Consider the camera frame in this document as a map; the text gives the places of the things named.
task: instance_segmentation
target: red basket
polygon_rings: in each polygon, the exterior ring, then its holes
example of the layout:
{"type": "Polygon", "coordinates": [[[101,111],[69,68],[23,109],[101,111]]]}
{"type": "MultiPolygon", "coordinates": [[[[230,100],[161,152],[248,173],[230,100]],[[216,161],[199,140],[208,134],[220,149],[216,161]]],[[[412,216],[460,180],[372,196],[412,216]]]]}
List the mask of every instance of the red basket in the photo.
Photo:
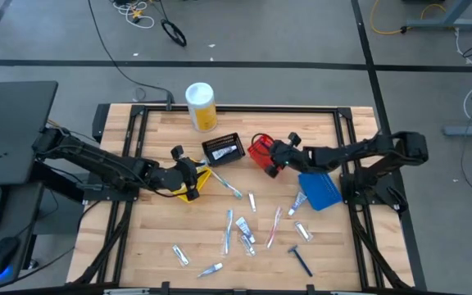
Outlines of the red basket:
{"type": "Polygon", "coordinates": [[[262,135],[250,146],[247,151],[251,158],[264,170],[273,165],[270,159],[269,148],[274,140],[269,135],[262,135]]]}

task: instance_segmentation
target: floor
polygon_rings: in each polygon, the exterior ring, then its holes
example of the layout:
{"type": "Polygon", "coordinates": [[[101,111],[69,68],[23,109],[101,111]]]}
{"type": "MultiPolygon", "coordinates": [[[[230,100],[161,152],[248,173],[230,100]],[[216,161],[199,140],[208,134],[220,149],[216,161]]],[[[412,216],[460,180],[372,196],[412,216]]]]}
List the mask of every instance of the floor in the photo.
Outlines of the floor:
{"type": "MultiPolygon", "coordinates": [[[[454,2],[442,4],[449,7],[454,2]]],[[[351,2],[164,3],[170,19],[188,38],[186,48],[173,44],[159,24],[134,28],[108,1],[92,0],[107,48],[117,61],[129,63],[124,71],[133,79],[171,90],[177,102],[184,102],[184,90],[191,83],[205,81],[214,88],[218,103],[378,107],[384,124],[351,2]]],[[[369,24],[374,0],[359,3],[369,24]]],[[[381,0],[375,23],[381,30],[396,30],[405,19],[420,17],[429,3],[381,0]]],[[[2,5],[8,8],[0,19],[0,81],[58,81],[51,119],[90,134],[97,104],[136,98],[136,86],[110,66],[86,2],[0,0],[2,5]]],[[[147,15],[160,20],[150,7],[147,15]]],[[[432,9],[426,18],[441,15],[432,9]]],[[[472,18],[472,5],[463,17],[472,18]]],[[[461,174],[461,139],[446,138],[441,132],[444,125],[466,123],[461,105],[472,89],[472,69],[456,53],[449,30],[392,36],[375,34],[368,25],[365,30],[391,131],[418,131],[428,140],[429,161],[402,169],[427,287],[472,294],[472,190],[461,174]]],[[[460,46],[462,50],[472,46],[472,31],[461,32],[460,46]]],[[[147,100],[163,97],[155,90],[146,92],[147,100]]],[[[52,164],[83,173],[65,162],[52,164]]],[[[466,145],[465,169],[472,181],[472,138],[466,145]]],[[[63,208],[64,216],[77,220],[80,206],[63,208]]],[[[41,236],[34,257],[49,261],[74,242],[74,229],[41,236]]],[[[10,288],[63,284],[69,263],[66,256],[10,288]]]]}

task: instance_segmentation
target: wooden tabletop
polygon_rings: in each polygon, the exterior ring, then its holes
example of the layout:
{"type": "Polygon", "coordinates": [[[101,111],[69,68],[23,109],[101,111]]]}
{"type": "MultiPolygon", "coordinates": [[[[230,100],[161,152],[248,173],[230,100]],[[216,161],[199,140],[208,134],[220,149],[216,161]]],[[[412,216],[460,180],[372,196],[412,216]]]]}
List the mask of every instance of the wooden tabletop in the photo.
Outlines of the wooden tabletop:
{"type": "MultiPolygon", "coordinates": [[[[101,148],[121,154],[130,107],[129,104],[111,105],[101,148]]],[[[357,140],[376,133],[372,108],[352,107],[352,116],[357,140]]],[[[342,125],[345,134],[347,127],[344,122],[342,125]]],[[[266,132],[273,138],[287,140],[292,131],[302,138],[300,148],[303,145],[337,147],[330,114],[218,112],[217,127],[209,133],[199,133],[193,129],[187,112],[150,111],[143,157],[159,161],[162,166],[172,166],[170,150],[181,144],[186,156],[201,159],[201,142],[236,131],[246,149],[255,133],[266,132]]],[[[368,166],[374,160],[366,159],[362,165],[368,166]]],[[[142,190],[132,212],[120,286],[159,288],[161,282],[170,281],[172,288],[304,290],[307,284],[314,284],[316,290],[361,289],[345,205],[339,203],[323,211],[314,211],[305,202],[293,216],[287,216],[299,189],[296,171],[285,169],[272,179],[250,157],[216,167],[214,171],[244,193],[243,200],[236,199],[214,178],[207,181],[200,192],[201,197],[192,203],[142,190]],[[249,190],[254,192],[256,213],[249,205],[249,190]],[[267,249],[265,243],[278,206],[284,209],[284,215],[273,245],[267,249]],[[229,255],[222,256],[228,209],[234,210],[234,221],[243,216],[249,223],[256,237],[255,257],[246,255],[235,225],[229,255]],[[302,222],[314,235],[309,243],[296,233],[295,221],[302,222]],[[174,254],[172,245],[175,243],[188,256],[190,264],[187,267],[182,267],[174,254]],[[294,255],[288,253],[294,244],[299,245],[300,255],[314,274],[312,278],[307,276],[294,255]],[[218,262],[223,263],[222,270],[197,279],[199,273],[218,262]]],[[[340,170],[330,173],[337,185],[339,173],[340,170]]],[[[102,247],[110,206],[109,202],[102,202],[83,219],[67,281],[79,277],[102,247]]],[[[371,206],[371,212],[379,250],[402,280],[412,285],[411,267],[397,214],[388,206],[371,206]]],[[[108,280],[111,279],[115,252],[109,259],[108,280]]],[[[370,284],[374,285],[370,256],[366,250],[364,252],[370,284]]]]}

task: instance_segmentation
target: yellow label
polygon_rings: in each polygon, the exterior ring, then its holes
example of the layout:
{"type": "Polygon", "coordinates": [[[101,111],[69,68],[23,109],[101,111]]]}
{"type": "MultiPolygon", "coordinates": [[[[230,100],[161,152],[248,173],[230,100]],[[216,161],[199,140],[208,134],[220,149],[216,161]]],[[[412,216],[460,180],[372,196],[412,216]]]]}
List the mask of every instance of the yellow label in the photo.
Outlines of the yellow label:
{"type": "Polygon", "coordinates": [[[212,103],[209,107],[196,109],[196,123],[199,130],[210,130],[216,126],[216,105],[212,103]]]}

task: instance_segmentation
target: black basket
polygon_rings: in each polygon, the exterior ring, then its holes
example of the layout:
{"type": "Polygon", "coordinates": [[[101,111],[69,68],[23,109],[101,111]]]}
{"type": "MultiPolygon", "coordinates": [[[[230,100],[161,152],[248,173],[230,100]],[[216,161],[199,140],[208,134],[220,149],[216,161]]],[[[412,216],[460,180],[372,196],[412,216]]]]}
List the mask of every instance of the black basket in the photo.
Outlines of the black basket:
{"type": "Polygon", "coordinates": [[[228,134],[220,138],[214,138],[209,141],[202,143],[203,152],[205,156],[209,159],[211,166],[216,167],[219,165],[224,165],[230,163],[231,161],[236,161],[245,156],[245,150],[243,149],[242,142],[239,140],[237,133],[228,134]],[[212,155],[213,152],[219,151],[222,148],[228,148],[236,146],[236,150],[230,152],[219,158],[218,160],[214,159],[212,155]]]}

